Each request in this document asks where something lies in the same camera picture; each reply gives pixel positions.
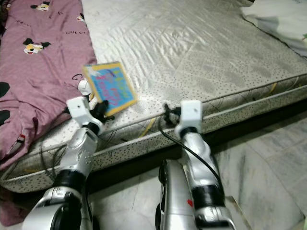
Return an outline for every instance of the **black band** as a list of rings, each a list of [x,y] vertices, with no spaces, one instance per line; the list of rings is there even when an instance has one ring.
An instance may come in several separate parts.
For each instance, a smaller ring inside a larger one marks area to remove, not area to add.
[[[86,177],[78,172],[71,170],[62,170],[54,180],[53,187],[65,186],[82,192],[85,185]]]
[[[182,139],[187,133],[198,133],[197,128],[187,127],[180,132],[180,138]]]
[[[192,189],[195,209],[209,206],[225,207],[224,196],[215,185],[205,185]]]
[[[87,125],[83,125],[82,127],[90,129],[90,130],[93,131],[96,135],[97,135],[98,132],[99,132],[99,127],[98,127],[98,125],[96,125],[96,124],[94,124],[94,123],[92,123],[92,122],[88,123]]]

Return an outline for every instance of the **children's book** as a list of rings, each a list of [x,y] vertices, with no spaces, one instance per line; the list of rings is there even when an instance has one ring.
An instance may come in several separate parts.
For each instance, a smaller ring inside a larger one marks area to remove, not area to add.
[[[83,73],[98,101],[109,101],[107,116],[137,102],[136,94],[119,62],[85,65]]]

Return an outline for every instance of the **red marking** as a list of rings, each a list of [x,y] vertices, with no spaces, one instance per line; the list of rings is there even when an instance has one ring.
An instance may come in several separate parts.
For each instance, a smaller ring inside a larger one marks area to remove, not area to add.
[[[192,200],[187,200],[187,203],[191,206],[191,207],[193,207],[193,201]]]

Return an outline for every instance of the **yellow book border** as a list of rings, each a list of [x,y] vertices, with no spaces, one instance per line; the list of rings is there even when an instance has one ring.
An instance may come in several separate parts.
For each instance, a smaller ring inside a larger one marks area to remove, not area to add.
[[[120,64],[120,62],[114,62],[114,63],[107,63],[107,64],[99,64],[99,65],[86,65],[86,66],[83,67],[83,73],[84,73],[85,77],[87,78],[88,82],[90,83],[90,86],[91,86],[91,88],[92,88],[94,94],[96,95],[98,102],[101,103],[101,102],[102,102],[102,98],[100,98],[100,96],[99,96],[99,94],[98,94],[98,91],[97,91],[97,89],[96,89],[96,87],[95,87],[95,84],[94,84],[92,78],[91,78],[91,77],[89,76],[89,74],[88,74],[88,71],[87,71],[87,68],[88,68],[88,67],[93,68],[93,70],[113,69],[113,68],[119,67],[120,70],[121,70],[121,72],[122,72],[123,75],[124,75],[124,78],[125,78],[125,80],[126,80],[126,83],[127,83],[128,87],[129,87],[131,93],[132,93],[133,98],[134,98],[133,100],[131,100],[131,101],[129,101],[129,102],[127,102],[127,103],[121,105],[120,107],[117,107],[117,108],[114,108],[114,109],[108,111],[108,112],[106,113],[106,116],[112,116],[112,115],[114,115],[114,114],[120,112],[121,110],[123,110],[123,109],[129,107],[130,105],[132,105],[132,104],[134,104],[134,103],[136,103],[136,102],[138,101],[137,95],[136,95],[136,93],[134,92],[134,90],[133,90],[133,88],[132,88],[130,82],[128,81],[126,72],[125,72],[125,70],[123,69],[122,65]]]

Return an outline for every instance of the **white pillow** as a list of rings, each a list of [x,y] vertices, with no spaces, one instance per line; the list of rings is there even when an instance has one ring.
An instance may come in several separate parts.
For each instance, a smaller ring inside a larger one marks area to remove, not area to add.
[[[243,17],[307,57],[307,0],[255,0]]]

